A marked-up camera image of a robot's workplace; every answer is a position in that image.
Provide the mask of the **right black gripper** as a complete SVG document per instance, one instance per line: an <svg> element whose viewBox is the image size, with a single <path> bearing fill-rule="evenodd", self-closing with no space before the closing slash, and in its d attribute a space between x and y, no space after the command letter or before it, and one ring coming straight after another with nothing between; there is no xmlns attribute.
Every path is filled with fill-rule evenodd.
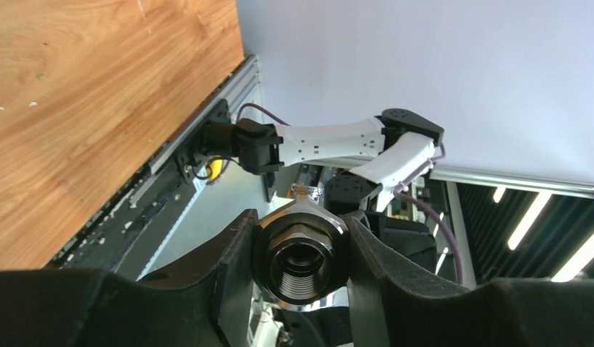
<svg viewBox="0 0 594 347"><path fill-rule="evenodd" d="M329 212L354 215L383 244L425 270L435 270L436 243L425 224L373 210L382 191L380 184L353 173L338 173L323 189L323 206Z"/></svg>

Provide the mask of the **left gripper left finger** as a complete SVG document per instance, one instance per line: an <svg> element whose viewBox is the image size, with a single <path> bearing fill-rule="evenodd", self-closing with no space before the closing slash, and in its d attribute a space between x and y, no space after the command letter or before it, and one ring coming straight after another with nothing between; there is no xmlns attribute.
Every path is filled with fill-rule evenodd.
<svg viewBox="0 0 594 347"><path fill-rule="evenodd" d="M255 210L139 281L101 269L0 271L0 346L246 346Z"/></svg>

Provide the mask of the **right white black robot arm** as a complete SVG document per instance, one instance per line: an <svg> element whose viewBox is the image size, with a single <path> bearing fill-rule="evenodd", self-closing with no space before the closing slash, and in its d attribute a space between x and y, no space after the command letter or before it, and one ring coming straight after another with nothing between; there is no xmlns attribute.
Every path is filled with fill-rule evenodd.
<svg viewBox="0 0 594 347"><path fill-rule="evenodd" d="M444 151L443 136L444 128L432 121L390 108L335 126L296 127L251 119L208 123L196 137L195 153L235 158L255 175L313 161L346 168L382 188L376 201L376 211L382 212L395 193L435 165L436 151Z"/></svg>

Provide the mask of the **steel threaded pipe fitting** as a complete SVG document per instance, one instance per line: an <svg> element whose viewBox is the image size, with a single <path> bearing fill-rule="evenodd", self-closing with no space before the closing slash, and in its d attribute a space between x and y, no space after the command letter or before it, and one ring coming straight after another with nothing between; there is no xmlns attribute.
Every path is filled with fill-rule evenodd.
<svg viewBox="0 0 594 347"><path fill-rule="evenodd" d="M253 279L282 309L306 312L348 278L346 223L308 198L267 214L253 229Z"/></svg>

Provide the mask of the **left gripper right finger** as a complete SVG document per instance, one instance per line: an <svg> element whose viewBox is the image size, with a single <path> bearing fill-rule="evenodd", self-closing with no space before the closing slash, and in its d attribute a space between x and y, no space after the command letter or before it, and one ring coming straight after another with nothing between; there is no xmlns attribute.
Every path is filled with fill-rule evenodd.
<svg viewBox="0 0 594 347"><path fill-rule="evenodd" d="M345 222L355 346L594 346L594 280L502 278L469 289L395 252L358 219Z"/></svg>

